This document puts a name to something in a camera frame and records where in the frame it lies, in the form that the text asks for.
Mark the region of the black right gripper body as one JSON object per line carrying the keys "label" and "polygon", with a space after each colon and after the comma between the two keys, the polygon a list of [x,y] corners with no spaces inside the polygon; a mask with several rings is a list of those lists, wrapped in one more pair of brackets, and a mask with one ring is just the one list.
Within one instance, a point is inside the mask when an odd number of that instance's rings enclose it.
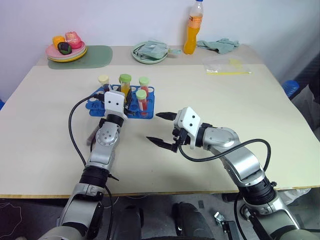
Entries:
{"label": "black right gripper body", "polygon": [[178,151],[179,146],[189,145],[191,143],[191,138],[184,128],[177,129],[174,127],[172,134],[174,143],[171,145],[171,150],[175,153]]}

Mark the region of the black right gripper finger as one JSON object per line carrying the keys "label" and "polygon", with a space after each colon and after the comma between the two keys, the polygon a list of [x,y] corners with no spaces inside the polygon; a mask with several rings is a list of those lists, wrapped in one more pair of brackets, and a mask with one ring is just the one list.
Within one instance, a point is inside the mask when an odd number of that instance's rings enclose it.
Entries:
{"label": "black right gripper finger", "polygon": [[162,139],[157,138],[157,137],[151,137],[151,136],[147,136],[146,137],[150,142],[152,142],[153,144],[155,144],[156,146],[166,149],[166,150],[170,150],[172,152],[175,151],[175,147],[172,143],[167,143],[164,142]]}
{"label": "black right gripper finger", "polygon": [[158,112],[155,114],[157,117],[165,119],[165,120],[169,120],[169,121],[174,121],[177,113],[174,112]]}

